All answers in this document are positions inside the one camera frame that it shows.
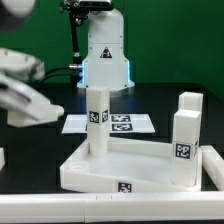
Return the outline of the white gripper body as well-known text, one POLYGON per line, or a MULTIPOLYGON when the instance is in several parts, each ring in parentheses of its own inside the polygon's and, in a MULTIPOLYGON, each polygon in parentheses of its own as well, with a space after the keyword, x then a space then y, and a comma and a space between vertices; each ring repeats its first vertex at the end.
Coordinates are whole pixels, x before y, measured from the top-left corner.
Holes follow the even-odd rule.
POLYGON ((52 105, 48 98, 21 81, 0 73, 0 107, 8 112, 30 112, 48 105, 52 105))

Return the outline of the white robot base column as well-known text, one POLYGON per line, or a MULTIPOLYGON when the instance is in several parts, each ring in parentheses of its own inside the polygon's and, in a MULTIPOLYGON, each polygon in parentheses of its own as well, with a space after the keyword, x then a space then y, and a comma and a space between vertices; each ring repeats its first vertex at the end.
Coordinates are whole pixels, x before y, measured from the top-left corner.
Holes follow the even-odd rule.
POLYGON ((77 87, 107 87, 111 92, 134 87, 130 63, 124 55, 123 15, 117 9, 90 12, 88 22, 88 54, 77 87))

